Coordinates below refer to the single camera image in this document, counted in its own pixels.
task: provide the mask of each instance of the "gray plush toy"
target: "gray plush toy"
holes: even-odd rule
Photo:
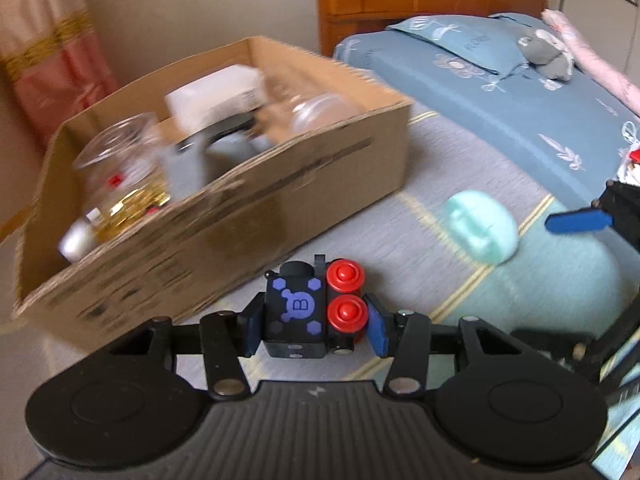
[[[569,81],[574,74],[574,56],[564,43],[541,28],[523,28],[518,47],[527,61],[546,79]]]

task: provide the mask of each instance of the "ribbed black surface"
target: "ribbed black surface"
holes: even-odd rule
[[[373,383],[266,381],[243,402],[215,405],[198,432],[155,462],[79,472],[45,462],[30,480],[602,480],[583,464],[523,474],[472,463],[422,407],[384,399]]]

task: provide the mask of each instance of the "cardboard box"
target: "cardboard box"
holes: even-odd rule
[[[111,124],[146,111],[167,120],[162,128],[176,140],[180,133],[164,96],[235,63],[292,66],[364,114],[286,140],[70,265],[57,243],[81,214],[81,184],[71,163],[82,147]],[[407,160],[410,104],[343,64],[266,38],[140,78],[62,124],[53,137],[18,250],[14,315],[87,351],[150,317],[190,316],[396,190]]]

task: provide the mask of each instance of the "curtain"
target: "curtain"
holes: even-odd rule
[[[43,146],[117,88],[84,0],[0,0],[0,56]]]

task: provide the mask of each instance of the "red object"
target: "red object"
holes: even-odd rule
[[[113,189],[116,189],[120,184],[124,182],[122,175],[115,174],[109,180],[107,180],[107,184]]]
[[[357,292],[364,285],[364,269],[353,260],[335,260],[326,270],[326,282],[341,294]]]
[[[338,332],[353,334],[365,327],[369,320],[369,310],[361,298],[343,294],[329,303],[326,317]]]

